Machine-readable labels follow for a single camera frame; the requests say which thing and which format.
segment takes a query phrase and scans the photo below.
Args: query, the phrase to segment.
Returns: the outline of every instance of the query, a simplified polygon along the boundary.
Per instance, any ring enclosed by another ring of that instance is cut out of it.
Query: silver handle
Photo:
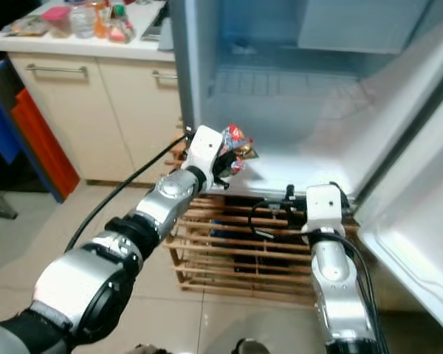
[[[177,80],[177,74],[161,74],[157,70],[153,70],[152,75],[155,79]]]
[[[161,35],[152,35],[151,33],[148,33],[147,35],[144,35],[142,39],[144,41],[158,41],[161,39]]]
[[[79,69],[69,69],[69,68],[49,68],[47,66],[36,66],[35,64],[30,64],[27,66],[29,72],[78,72],[84,74],[85,77],[88,76],[88,71],[86,66],[81,66]]]

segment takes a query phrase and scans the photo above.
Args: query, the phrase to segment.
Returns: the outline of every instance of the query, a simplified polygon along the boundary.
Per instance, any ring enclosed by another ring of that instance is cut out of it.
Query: cabinet door
[[[173,63],[98,59],[103,79],[117,113],[136,168],[157,155],[178,134],[179,92]],[[160,159],[138,179],[154,183],[171,171]]]
[[[443,102],[355,216],[364,244],[443,326]]]
[[[81,178],[122,181],[134,172],[94,58],[10,58]]]

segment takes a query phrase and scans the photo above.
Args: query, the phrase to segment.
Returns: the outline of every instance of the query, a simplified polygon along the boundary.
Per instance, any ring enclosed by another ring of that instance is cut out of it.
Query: wooden rack
[[[255,202],[206,195],[191,203],[164,244],[181,289],[312,305],[309,247],[298,229],[287,228],[283,210],[257,209],[253,224],[290,242],[256,240],[247,227]],[[354,234],[357,227],[346,230]]]

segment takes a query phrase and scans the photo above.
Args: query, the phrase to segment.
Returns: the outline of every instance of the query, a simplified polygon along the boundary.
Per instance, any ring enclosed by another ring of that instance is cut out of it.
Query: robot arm
[[[340,189],[333,184],[306,191],[307,222],[302,232],[310,238],[312,281],[317,314],[328,354],[376,354],[377,338],[364,299],[357,290],[357,270],[343,244],[325,235],[346,237],[342,225]]]
[[[214,182],[222,135],[200,127],[181,170],[161,178],[124,218],[113,218],[90,242],[50,264],[31,306],[0,322],[1,353],[69,353],[116,328],[145,260],[176,219]]]
[[[200,127],[187,161],[161,178],[123,218],[113,218],[90,242],[49,265],[35,286],[31,306],[0,322],[0,354],[61,354],[99,341],[116,328],[143,263],[174,227],[190,202],[208,191],[222,135]],[[303,232],[344,236],[340,191],[307,189]],[[328,354],[375,354],[376,337],[355,287],[356,267],[340,242],[311,239],[312,278]]]

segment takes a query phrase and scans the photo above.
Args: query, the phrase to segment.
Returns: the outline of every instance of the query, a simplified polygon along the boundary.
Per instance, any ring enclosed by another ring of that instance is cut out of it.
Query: pink container
[[[49,24],[52,37],[67,38],[72,34],[69,12],[68,7],[56,6],[41,15],[41,18]]]

